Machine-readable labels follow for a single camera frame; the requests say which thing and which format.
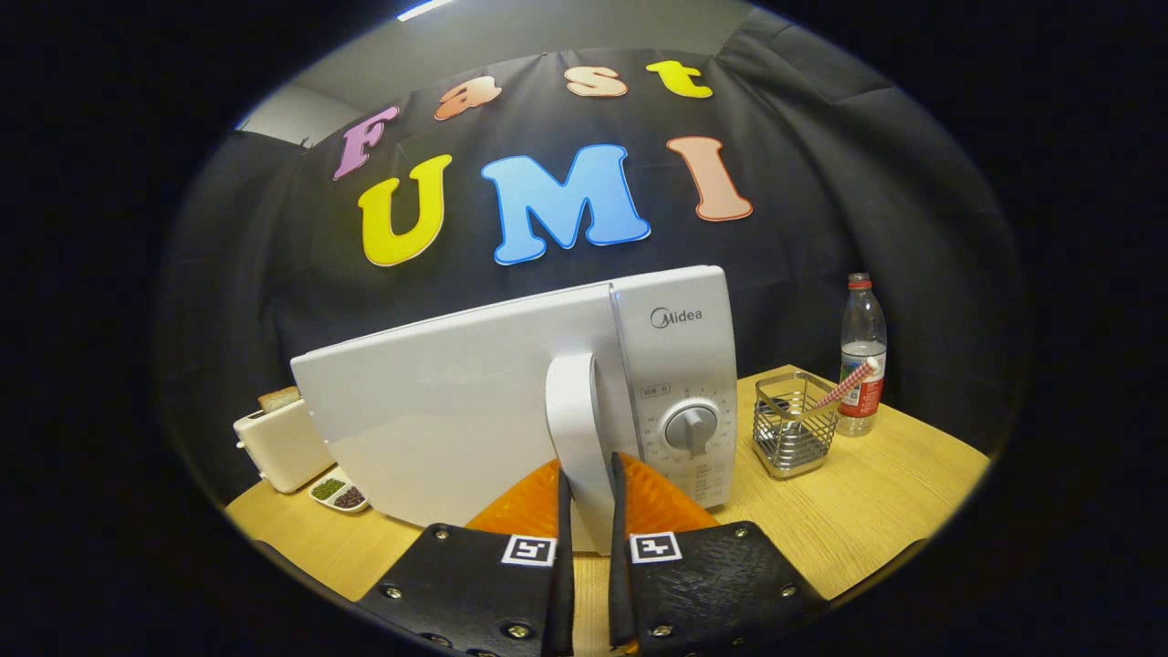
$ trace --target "ceiling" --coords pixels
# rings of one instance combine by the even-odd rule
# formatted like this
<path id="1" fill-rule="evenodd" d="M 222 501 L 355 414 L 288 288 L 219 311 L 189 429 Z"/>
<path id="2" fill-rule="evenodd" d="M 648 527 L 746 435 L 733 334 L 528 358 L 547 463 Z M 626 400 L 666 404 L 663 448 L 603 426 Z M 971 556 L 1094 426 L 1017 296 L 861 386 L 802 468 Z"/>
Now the ceiling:
<path id="1" fill-rule="evenodd" d="M 290 83 L 369 112 L 436 79 L 541 51 L 715 54 L 750 9 L 741 0 L 453 0 L 385 21 Z"/>

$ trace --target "bottle label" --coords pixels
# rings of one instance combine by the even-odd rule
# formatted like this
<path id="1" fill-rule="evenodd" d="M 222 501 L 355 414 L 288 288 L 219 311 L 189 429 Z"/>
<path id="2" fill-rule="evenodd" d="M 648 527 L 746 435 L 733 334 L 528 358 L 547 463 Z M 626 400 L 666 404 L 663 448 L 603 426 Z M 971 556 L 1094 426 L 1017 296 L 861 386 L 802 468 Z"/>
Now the bottle label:
<path id="1" fill-rule="evenodd" d="M 868 357 L 843 354 L 843 367 L 840 368 L 840 380 L 844 380 L 860 364 Z M 884 390 L 884 365 L 888 360 L 888 351 L 872 357 L 880 362 L 880 367 L 871 375 L 860 382 L 858 386 L 848 390 L 840 400 L 840 413 L 848 417 L 868 417 L 876 413 L 880 406 L 880 395 Z"/>

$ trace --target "white microwave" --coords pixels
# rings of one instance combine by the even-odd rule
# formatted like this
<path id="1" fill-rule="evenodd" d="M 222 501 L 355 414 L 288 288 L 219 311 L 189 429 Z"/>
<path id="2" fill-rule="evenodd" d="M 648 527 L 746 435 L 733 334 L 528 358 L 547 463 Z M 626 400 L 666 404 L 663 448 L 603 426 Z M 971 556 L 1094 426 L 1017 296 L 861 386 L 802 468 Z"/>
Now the white microwave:
<path id="1" fill-rule="evenodd" d="M 572 541 L 607 554 L 613 451 L 702 506 L 734 471 L 725 275 L 644 274 L 381 331 L 292 359 L 328 451 L 382 513 L 465 524 L 559 458 Z"/>

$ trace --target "red bottle cap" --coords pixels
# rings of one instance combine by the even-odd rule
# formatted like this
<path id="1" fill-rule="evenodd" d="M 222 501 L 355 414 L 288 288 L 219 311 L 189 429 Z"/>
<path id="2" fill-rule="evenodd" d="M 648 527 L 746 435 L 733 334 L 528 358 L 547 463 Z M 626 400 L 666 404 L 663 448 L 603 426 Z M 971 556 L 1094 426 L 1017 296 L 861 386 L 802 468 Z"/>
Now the red bottle cap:
<path id="1" fill-rule="evenodd" d="M 872 286 L 871 279 L 868 274 L 849 274 L 848 275 L 848 289 L 849 290 L 870 290 Z"/>

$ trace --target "wall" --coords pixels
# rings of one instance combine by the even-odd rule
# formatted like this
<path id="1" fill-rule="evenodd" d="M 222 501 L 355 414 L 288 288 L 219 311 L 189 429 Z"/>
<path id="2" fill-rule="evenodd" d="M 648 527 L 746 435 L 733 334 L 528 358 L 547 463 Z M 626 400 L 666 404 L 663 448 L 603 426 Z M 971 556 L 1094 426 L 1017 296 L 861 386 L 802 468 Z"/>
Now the wall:
<path id="1" fill-rule="evenodd" d="M 454 0 L 385 21 L 292 83 L 373 112 L 436 79 L 542 51 L 611 46 L 715 55 L 750 9 L 741 0 Z"/>
<path id="2" fill-rule="evenodd" d="M 296 84 L 286 84 L 259 104 L 239 130 L 311 147 L 361 116 L 356 108 Z"/>

